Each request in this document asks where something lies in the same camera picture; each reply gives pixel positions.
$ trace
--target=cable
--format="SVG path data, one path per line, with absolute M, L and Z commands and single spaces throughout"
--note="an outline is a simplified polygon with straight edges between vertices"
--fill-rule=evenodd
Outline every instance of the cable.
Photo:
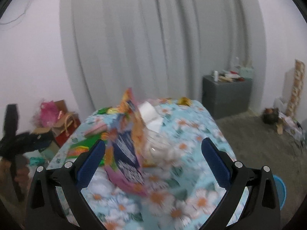
M 300 147 L 300 145 L 296 142 L 296 139 L 294 138 L 294 136 L 293 136 L 293 141 L 294 141 L 294 143 L 295 143 L 295 145 L 296 145 L 296 147 L 301 151 L 301 153 L 303 154 L 303 144 L 302 144 L 302 142 L 300 142 L 300 144 L 302 145 L 301 147 Z
M 12 23 L 12 22 L 14 22 L 14 21 L 17 21 L 20 17 L 22 17 L 23 15 L 26 14 L 26 12 L 27 12 L 28 8 L 30 7 L 31 3 L 32 3 L 32 0 L 29 0 L 29 1 L 27 2 L 27 5 L 26 5 L 25 10 L 23 11 L 23 13 L 22 13 L 20 16 L 18 16 L 16 19 L 14 19 L 14 20 L 12 20 L 12 21 L 9 21 L 9 22 L 5 22 L 5 23 L 1 23 L 1 22 L 0 22 L 0 25 L 7 25 L 7 24 L 10 24 L 10 23 Z
M 294 155 L 296 156 L 296 153 L 295 153 L 295 151 L 294 151 L 294 148 L 293 148 L 292 142 L 289 142 L 289 144 L 290 144 L 290 146 L 292 147 L 292 150 L 293 150 Z

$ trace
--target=colorful snack package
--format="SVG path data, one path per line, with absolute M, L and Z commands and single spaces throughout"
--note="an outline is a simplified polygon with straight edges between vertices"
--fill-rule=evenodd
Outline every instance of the colorful snack package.
M 145 143 L 145 124 L 128 89 L 122 97 L 119 114 L 110 126 L 104 168 L 114 185 L 140 196 L 147 195 L 142 175 Z
M 80 141 L 76 144 L 71 145 L 68 150 L 65 162 L 68 162 L 68 161 L 74 162 L 81 153 L 89 151 L 89 149 L 95 144 L 95 142 L 98 139 L 102 139 L 105 141 L 105 138 L 103 136 L 104 136 L 104 133 L 102 134 L 99 133 L 99 134 L 90 136 L 83 141 Z M 99 166 L 103 166 L 103 165 L 104 165 L 104 162 L 102 159 Z

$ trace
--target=floral tablecloth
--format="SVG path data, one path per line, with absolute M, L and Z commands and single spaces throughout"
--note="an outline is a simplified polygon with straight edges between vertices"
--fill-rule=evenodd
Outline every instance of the floral tablecloth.
M 235 160 L 235 155 L 209 112 L 198 101 L 180 106 L 176 100 L 160 100 L 156 110 L 164 117 L 161 134 L 173 142 L 182 159 L 168 169 L 143 169 L 149 196 L 126 194 L 108 180 L 99 167 L 82 194 L 108 230 L 198 230 L 214 211 L 225 189 L 218 186 L 201 153 L 201 142 L 209 137 L 219 150 Z M 83 132 L 103 120 L 110 125 L 116 115 L 94 112 L 82 123 L 51 161 L 48 169 L 61 167 L 71 144 L 84 139 Z M 61 188 L 57 188 L 67 219 L 77 224 Z M 248 190 L 229 224 L 237 221 Z

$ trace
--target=gray cabinet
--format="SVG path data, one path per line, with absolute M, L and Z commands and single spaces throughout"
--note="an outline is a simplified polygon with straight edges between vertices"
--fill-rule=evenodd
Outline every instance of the gray cabinet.
M 211 75 L 203 77 L 202 104 L 214 119 L 248 110 L 252 79 L 237 82 L 214 82 Z

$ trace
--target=blue gripper pad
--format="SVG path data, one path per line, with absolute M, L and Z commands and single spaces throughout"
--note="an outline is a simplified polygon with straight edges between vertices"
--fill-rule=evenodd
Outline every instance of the blue gripper pad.
M 76 167 L 76 187 L 81 190 L 86 188 L 96 172 L 104 154 L 106 145 L 104 141 L 97 140 L 93 147 L 80 156 L 74 162 Z
M 227 153 L 218 150 L 210 138 L 205 138 L 202 141 L 201 152 L 219 186 L 228 190 L 228 188 L 231 186 L 231 170 L 229 170 L 231 167 L 229 167 L 229 164 L 232 163 L 232 161 L 230 157 L 227 155 Z

